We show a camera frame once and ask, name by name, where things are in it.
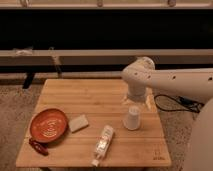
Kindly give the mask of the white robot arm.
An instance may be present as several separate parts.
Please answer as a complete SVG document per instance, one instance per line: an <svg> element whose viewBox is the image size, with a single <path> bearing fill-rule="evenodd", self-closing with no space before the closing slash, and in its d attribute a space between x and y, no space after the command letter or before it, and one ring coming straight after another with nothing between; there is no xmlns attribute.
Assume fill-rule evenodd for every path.
<svg viewBox="0 0 213 171"><path fill-rule="evenodd" d="M133 101L144 99L149 87L204 104L192 128L182 171L213 171L213 68L157 70L152 59L140 57L123 69L122 79Z"/></svg>

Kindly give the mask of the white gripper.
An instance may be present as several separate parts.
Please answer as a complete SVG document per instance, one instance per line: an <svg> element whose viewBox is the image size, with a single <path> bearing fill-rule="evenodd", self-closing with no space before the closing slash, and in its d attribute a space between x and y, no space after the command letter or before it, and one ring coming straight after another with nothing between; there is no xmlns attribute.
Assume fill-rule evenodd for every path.
<svg viewBox="0 0 213 171"><path fill-rule="evenodd" d="M130 103L130 100L135 102L142 102L145 100L146 107L151 110L151 101L150 98L146 97L146 88L144 86L128 86L127 95L122 99L122 104L127 105Z"/></svg>

